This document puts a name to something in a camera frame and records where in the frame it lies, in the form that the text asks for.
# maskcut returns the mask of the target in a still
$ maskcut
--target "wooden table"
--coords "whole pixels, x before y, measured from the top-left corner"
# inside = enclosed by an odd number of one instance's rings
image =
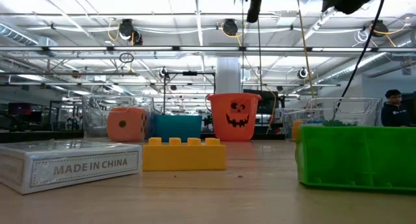
[[[227,143],[227,171],[146,172],[30,195],[0,185],[0,223],[416,223],[416,196],[298,184],[294,145]]]

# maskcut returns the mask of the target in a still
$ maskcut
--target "clear plastic bin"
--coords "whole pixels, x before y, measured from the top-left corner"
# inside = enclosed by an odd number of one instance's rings
[[[287,139],[296,139],[301,125],[315,126],[378,126],[382,100],[366,97],[312,98],[305,109],[283,111],[283,127]]]
[[[114,95],[84,95],[83,96],[83,125],[84,138],[108,138],[107,121],[110,112],[117,112],[120,107],[127,107],[118,113],[127,112],[129,107],[142,108],[146,111],[147,123],[145,139],[153,133],[153,98],[146,96],[114,96]]]

